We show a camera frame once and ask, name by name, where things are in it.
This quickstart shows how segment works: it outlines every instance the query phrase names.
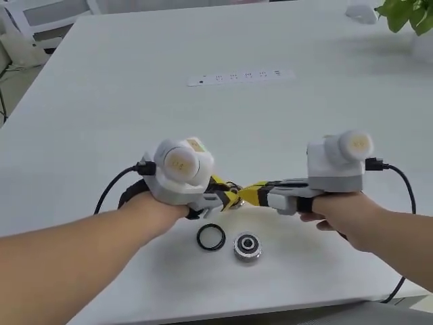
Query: table surface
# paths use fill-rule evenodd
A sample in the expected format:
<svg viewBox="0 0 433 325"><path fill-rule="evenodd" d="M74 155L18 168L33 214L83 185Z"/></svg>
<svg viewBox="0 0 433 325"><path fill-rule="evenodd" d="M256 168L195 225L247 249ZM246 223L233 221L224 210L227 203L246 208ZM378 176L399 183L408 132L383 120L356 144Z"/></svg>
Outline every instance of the table surface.
<svg viewBox="0 0 433 325"><path fill-rule="evenodd" d="M198 136L216 172L239 184L306 175L309 140L371 132L377 156L405 170L433 215L433 66L409 57L412 32L344 15L346 0L304 0L80 19L0 137L0 235L89 215L119 171L162 139ZM201 74L292 69L280 83L187 87ZM108 195L115 209L125 177ZM366 192L409 211L403 182L369 173ZM227 244L205 253L182 220L131 260L71 324L168 322L332 305L388 295L399 275L335 233L242 208L216 216ZM238 263L231 241L256 233L263 255ZM424 291L408 282L401 295Z"/></svg>

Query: electrical outlet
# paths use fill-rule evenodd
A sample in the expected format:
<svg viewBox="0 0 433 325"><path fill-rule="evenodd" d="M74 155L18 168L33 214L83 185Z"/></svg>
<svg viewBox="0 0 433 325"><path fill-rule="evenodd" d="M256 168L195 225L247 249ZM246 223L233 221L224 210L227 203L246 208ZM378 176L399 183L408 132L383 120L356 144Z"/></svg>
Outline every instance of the electrical outlet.
<svg viewBox="0 0 433 325"><path fill-rule="evenodd" d="M191 77L188 79L187 85L190 87L195 87L230 83L255 83L261 81L290 80L294 78L295 74L291 70L251 70Z"/></svg>

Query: black rubber ring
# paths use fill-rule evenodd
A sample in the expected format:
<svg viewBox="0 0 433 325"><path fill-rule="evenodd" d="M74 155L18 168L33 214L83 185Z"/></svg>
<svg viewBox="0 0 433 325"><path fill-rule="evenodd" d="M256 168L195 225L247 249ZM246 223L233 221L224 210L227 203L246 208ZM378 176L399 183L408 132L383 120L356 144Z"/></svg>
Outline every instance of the black rubber ring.
<svg viewBox="0 0 433 325"><path fill-rule="evenodd" d="M206 247L203 245L202 243L202 239L200 238L202 235L203 230L207 229L207 228L215 228L216 230L220 231L221 233L221 240L219 241L218 244L216 244L215 246L212 247ZM224 230L219 226L216 225L214 223L208 223L207 225L204 225L203 227L201 227L198 232L197 232L197 244L198 246L200 246L202 249L204 249L205 251L210 251L210 252L215 252L220 250L224 244L225 244L225 232Z"/></svg>

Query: ball bearing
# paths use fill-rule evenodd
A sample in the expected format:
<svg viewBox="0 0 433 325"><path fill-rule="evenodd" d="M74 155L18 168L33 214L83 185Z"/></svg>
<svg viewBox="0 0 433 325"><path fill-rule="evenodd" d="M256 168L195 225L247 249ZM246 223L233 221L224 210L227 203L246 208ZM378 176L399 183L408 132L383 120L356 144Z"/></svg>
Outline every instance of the ball bearing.
<svg viewBox="0 0 433 325"><path fill-rule="evenodd" d="M235 256L243 262L256 261L262 254L262 244L258 237L250 232L238 235L233 243Z"/></svg>

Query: metal bearing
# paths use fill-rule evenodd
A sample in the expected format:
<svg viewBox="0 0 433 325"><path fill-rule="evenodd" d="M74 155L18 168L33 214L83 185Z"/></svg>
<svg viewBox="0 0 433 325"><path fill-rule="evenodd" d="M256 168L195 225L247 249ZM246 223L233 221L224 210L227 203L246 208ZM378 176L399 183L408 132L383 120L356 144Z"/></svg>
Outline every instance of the metal bearing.
<svg viewBox="0 0 433 325"><path fill-rule="evenodd" d="M243 232L233 243L235 256L243 262L256 261L262 254L262 244L258 237L250 232Z"/></svg>
<svg viewBox="0 0 433 325"><path fill-rule="evenodd" d="M238 193L241 189L242 189L242 187L241 186L239 186L239 185L237 185L236 183L233 183L232 181L228 181L227 183L226 183L229 187L230 187L230 192L233 192L233 193ZM243 205L245 204L245 201L244 200L242 200L241 198L239 198L231 207L230 207L230 209L231 210L236 210L236 209L238 209L238 208L240 208L240 207L242 207Z"/></svg>

